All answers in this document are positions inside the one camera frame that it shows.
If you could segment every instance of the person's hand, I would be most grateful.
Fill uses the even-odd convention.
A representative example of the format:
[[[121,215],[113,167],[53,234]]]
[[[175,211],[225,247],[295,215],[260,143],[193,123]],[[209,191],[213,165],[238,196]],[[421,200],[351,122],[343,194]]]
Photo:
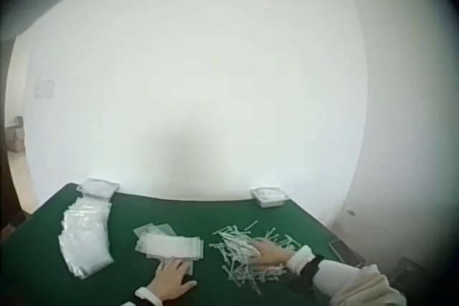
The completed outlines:
[[[267,239],[254,239],[250,242],[260,253],[260,256],[250,260],[251,264],[279,265],[287,264],[287,261],[295,254],[290,249],[283,249]]]
[[[198,282],[188,281],[182,284],[182,280],[188,269],[188,263],[180,259],[173,259],[169,263],[161,263],[156,269],[153,281],[147,286],[148,290],[155,294],[161,301],[176,299],[195,287]]]

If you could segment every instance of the pile of plastic bags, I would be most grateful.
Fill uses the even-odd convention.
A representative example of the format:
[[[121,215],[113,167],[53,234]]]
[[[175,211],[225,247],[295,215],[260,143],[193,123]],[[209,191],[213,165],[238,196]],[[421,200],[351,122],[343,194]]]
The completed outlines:
[[[113,263],[107,221],[117,183],[89,178],[77,187],[80,197],[64,212],[60,250],[71,273],[85,279]]]

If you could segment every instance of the white plastic stick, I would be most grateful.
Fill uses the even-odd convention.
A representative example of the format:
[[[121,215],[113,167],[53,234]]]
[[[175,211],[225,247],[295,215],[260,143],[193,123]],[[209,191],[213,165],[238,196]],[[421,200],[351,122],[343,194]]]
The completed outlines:
[[[252,222],[249,226],[247,226],[246,228],[244,228],[244,231],[248,231],[249,229],[251,229],[254,225],[258,224],[258,220],[255,220],[254,222]]]

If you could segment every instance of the green tablecloth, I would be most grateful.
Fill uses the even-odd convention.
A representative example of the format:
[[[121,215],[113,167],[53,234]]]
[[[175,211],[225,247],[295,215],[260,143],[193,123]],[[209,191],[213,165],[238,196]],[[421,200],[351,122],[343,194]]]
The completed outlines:
[[[279,282],[260,283],[262,296],[249,285],[241,288],[227,280],[220,253],[208,243],[218,242],[212,232],[228,224],[243,227],[258,220],[254,235],[276,227],[309,245],[315,253],[337,260],[328,248],[334,235],[294,202],[274,209],[261,209],[247,201],[166,201],[117,193],[108,220],[110,252],[115,262],[80,280],[68,270],[57,236],[62,214],[80,195],[68,184],[40,207],[2,245],[2,279],[31,305],[121,305],[132,300],[134,291],[147,285],[158,264],[136,252],[133,229],[147,223],[169,223],[177,235],[200,236],[205,241],[204,259],[195,262],[193,279],[198,286],[176,303],[180,305],[315,305]],[[318,305],[328,298],[316,293]]]

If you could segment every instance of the black cuff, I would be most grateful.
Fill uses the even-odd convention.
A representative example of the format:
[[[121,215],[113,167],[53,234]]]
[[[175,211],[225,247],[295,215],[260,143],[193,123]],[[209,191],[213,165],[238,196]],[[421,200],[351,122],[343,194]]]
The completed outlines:
[[[312,261],[307,263],[300,271],[300,277],[307,281],[308,284],[312,283],[314,276],[318,272],[318,264],[324,260],[324,257],[318,254]]]

